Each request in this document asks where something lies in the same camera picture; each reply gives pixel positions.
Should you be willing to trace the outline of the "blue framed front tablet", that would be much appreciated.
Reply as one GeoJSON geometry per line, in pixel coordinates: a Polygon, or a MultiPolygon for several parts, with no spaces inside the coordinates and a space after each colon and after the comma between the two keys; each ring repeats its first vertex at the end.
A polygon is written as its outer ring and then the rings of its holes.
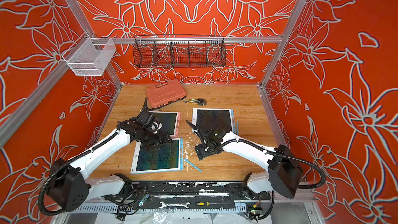
{"type": "Polygon", "coordinates": [[[136,143],[131,174],[160,173],[183,170],[183,139],[172,143],[144,147],[136,143]]]}

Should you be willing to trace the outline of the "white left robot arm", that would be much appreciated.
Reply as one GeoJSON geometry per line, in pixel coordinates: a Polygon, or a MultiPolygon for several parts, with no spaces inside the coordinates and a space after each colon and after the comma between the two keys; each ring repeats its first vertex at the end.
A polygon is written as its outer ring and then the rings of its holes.
{"type": "Polygon", "coordinates": [[[89,177],[99,165],[133,141],[145,147],[172,144],[169,133],[161,128],[161,122],[152,113],[142,110],[137,117],[119,121],[111,134],[86,151],[68,160],[58,159],[38,195],[39,211],[56,216],[77,209],[87,200],[122,192],[127,186],[125,176],[92,180],[89,177]]]}

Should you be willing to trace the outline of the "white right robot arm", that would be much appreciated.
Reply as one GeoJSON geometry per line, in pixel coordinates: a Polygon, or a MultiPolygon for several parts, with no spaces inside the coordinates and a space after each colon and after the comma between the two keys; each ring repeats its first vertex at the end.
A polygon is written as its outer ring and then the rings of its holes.
{"type": "Polygon", "coordinates": [[[264,170],[261,173],[250,173],[244,180],[243,188],[250,193],[274,191],[285,198],[293,199],[298,189],[315,189],[326,183],[326,174],[320,167],[295,157],[287,146],[279,145],[275,148],[260,145],[222,129],[204,132],[193,125],[192,130],[201,140],[200,145],[195,147],[199,160],[225,151],[243,157],[264,170]],[[320,175],[319,181],[302,185],[301,164],[317,171],[320,175]]]}

